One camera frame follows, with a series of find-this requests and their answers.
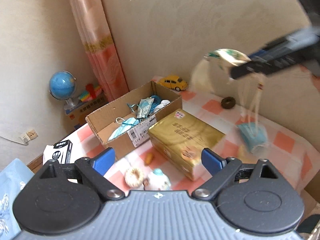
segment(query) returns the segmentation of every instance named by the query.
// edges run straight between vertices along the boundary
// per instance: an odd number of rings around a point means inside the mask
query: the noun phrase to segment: globe
[[[55,73],[49,81],[50,93],[59,100],[67,100],[76,90],[76,78],[68,71]]]

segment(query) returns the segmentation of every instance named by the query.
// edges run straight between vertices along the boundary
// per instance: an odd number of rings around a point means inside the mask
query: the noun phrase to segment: face mask
[[[139,123],[139,120],[135,119],[134,117],[130,117],[128,120],[123,121],[120,127],[118,127],[109,137],[109,141],[118,137],[119,135],[123,134],[130,128],[134,127]]]

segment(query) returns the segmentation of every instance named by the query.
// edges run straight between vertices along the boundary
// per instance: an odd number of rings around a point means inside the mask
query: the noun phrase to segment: barcode
[[[136,137],[136,134],[134,133],[134,130],[132,130],[132,131],[130,132],[130,134],[131,134],[132,140],[134,140],[134,139],[137,138],[137,137]]]

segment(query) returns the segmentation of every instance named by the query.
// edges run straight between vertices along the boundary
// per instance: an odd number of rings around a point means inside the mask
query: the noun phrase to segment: electrical outlet
[[[28,141],[30,141],[29,136],[26,133],[22,133],[19,138],[24,142],[27,143]]]
[[[27,131],[27,135],[30,138],[30,140],[36,139],[38,137],[38,135],[34,129]]]

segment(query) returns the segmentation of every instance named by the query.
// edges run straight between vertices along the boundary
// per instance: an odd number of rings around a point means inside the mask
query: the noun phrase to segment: open cardboard box
[[[182,108],[182,98],[179,94],[151,81],[106,104],[86,117],[88,125],[103,147],[112,147],[116,152],[117,159],[121,159],[136,147],[128,134],[134,128],[131,128],[117,138],[108,141],[113,131],[120,126],[116,123],[116,118],[122,117],[127,120],[130,117],[136,117],[135,113],[130,111],[127,103],[129,105],[139,104],[141,99],[151,97],[152,95],[158,95],[162,100],[167,99],[170,101],[170,104],[155,113],[157,121],[166,117],[168,114],[171,114],[173,111]],[[145,119],[140,124],[142,126],[147,125],[153,117],[154,116],[151,116]]]

